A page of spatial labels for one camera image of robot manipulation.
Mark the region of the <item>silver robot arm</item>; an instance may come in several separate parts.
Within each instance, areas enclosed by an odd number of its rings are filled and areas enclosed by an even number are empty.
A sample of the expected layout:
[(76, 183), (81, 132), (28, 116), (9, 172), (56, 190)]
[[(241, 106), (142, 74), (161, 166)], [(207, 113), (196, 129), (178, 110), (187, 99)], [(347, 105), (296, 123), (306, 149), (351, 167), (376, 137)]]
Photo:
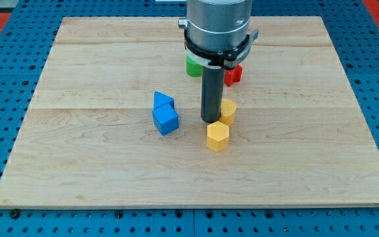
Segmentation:
[(206, 51), (229, 51), (243, 43), (251, 16), (252, 0), (188, 0), (186, 17), (178, 27)]

